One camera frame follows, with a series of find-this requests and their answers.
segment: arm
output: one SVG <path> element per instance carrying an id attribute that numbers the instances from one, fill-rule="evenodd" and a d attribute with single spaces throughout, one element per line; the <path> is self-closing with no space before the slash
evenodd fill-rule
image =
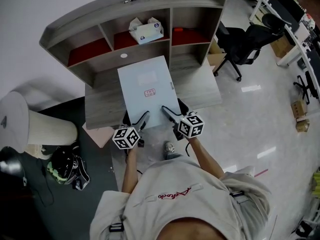
<path id="1" fill-rule="evenodd" d="M 218 179 L 225 175 L 217 161 L 213 159 L 213 157 L 206 151 L 196 137 L 190 138 L 188 141 L 195 153 L 196 158 L 198 159 L 200 167 L 204 171 L 210 173 Z"/>
<path id="2" fill-rule="evenodd" d="M 135 145 L 128 153 L 126 160 L 126 168 L 122 184 L 122 192 L 131 194 L 137 183 L 138 183 L 138 173 L 137 173 L 137 149 L 138 144 Z"/>

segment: cardboard box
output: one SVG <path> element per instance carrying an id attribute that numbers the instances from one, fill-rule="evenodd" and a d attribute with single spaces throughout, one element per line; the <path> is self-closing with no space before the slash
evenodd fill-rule
<path id="1" fill-rule="evenodd" d="M 292 103 L 291 109 L 295 119 L 304 117 L 307 113 L 307 105 L 303 99 L 299 99 Z"/>
<path id="2" fill-rule="evenodd" d="M 215 40 L 213 40 L 212 45 L 207 55 L 210 66 L 214 66 L 212 72 L 215 72 L 220 64 L 224 61 L 226 53 L 223 53 Z"/>
<path id="3" fill-rule="evenodd" d="M 275 56 L 282 59 L 285 55 L 287 55 L 288 52 L 291 51 L 291 49 L 294 46 L 289 43 L 289 40 L 284 35 L 283 37 L 281 37 L 277 41 L 272 42 L 271 47 L 274 51 Z"/>
<path id="4" fill-rule="evenodd" d="M 309 119 L 299 121 L 296 123 L 295 128 L 298 131 L 298 133 L 307 132 L 309 130 L 310 121 Z"/>

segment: orange object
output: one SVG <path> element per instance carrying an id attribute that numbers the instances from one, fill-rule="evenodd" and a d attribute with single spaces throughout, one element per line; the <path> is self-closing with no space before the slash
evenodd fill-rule
<path id="1" fill-rule="evenodd" d="M 175 31 L 175 32 L 181 32 L 181 31 L 184 31 L 184 28 L 183 28 L 183 27 L 174 27 L 174 28 L 173 28 L 173 31 Z"/>

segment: tissue box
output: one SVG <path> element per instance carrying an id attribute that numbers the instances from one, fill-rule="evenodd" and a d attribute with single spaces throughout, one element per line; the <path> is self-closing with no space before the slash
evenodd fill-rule
<path id="1" fill-rule="evenodd" d="M 143 25 L 138 18 L 130 22 L 130 35 L 139 45 L 149 43 L 164 37 L 164 28 L 161 22 L 155 18 L 150 18 L 148 24 Z"/>

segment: computer monitor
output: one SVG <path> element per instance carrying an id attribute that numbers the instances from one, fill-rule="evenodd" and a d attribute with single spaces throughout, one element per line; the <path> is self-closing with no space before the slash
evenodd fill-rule
<path id="1" fill-rule="evenodd" d="M 280 4 L 282 4 L 286 10 L 292 15 L 292 17 L 299 22 L 301 18 L 304 16 L 305 12 L 300 7 L 299 4 L 294 0 L 278 0 Z"/>

